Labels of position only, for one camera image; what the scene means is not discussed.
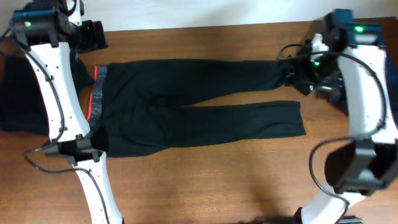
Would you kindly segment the dark green trousers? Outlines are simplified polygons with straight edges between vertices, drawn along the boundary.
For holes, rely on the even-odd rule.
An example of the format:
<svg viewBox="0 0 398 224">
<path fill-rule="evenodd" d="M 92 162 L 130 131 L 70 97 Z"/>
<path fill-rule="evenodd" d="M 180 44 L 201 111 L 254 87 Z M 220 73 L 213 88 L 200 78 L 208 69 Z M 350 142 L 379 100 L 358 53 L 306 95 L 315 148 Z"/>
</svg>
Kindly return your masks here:
<svg viewBox="0 0 398 224">
<path fill-rule="evenodd" d="M 4 80 L 1 83 L 1 130 L 49 134 L 39 84 L 26 58 L 5 56 Z"/>
</svg>

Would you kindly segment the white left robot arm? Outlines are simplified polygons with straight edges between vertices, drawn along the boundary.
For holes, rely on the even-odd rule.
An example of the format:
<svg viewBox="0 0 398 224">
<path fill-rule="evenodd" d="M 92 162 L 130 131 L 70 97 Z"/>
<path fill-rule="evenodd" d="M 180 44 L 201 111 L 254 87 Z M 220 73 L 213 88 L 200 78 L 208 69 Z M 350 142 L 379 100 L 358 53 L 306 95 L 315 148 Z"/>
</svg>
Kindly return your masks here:
<svg viewBox="0 0 398 224">
<path fill-rule="evenodd" d="M 50 142 L 39 148 L 65 158 L 77 174 L 93 223 L 124 223 L 113 197 L 106 151 L 91 140 L 72 78 L 70 57 L 108 45 L 100 21 L 83 21 L 82 1 L 30 1 L 14 11 L 9 30 L 25 53 L 39 84 L 49 122 Z"/>
</svg>

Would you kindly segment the black leggings red waistband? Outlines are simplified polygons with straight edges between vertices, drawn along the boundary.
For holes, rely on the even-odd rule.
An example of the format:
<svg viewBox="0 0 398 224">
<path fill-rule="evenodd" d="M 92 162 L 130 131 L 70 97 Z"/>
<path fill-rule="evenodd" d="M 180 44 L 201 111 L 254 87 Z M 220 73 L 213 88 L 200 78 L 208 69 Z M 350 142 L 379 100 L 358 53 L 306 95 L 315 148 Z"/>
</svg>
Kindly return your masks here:
<svg viewBox="0 0 398 224">
<path fill-rule="evenodd" d="M 98 65 L 88 122 L 109 157 L 173 147 L 303 136 L 297 101 L 204 106 L 203 102 L 284 84 L 277 61 L 141 60 Z"/>
</svg>

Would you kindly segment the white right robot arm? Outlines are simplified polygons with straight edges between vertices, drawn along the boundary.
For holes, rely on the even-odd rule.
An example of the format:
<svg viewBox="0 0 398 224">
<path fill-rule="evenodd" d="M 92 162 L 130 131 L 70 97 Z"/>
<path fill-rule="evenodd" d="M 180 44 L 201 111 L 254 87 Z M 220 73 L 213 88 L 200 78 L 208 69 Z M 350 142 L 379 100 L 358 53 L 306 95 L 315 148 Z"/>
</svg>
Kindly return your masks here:
<svg viewBox="0 0 398 224">
<path fill-rule="evenodd" d="M 350 9 L 335 9 L 323 30 L 287 57 L 286 84 L 343 105 L 349 134 L 325 161 L 325 184 L 294 223 L 360 223 L 350 207 L 397 178 L 397 76 L 390 74 L 381 26 L 357 23 Z"/>
</svg>

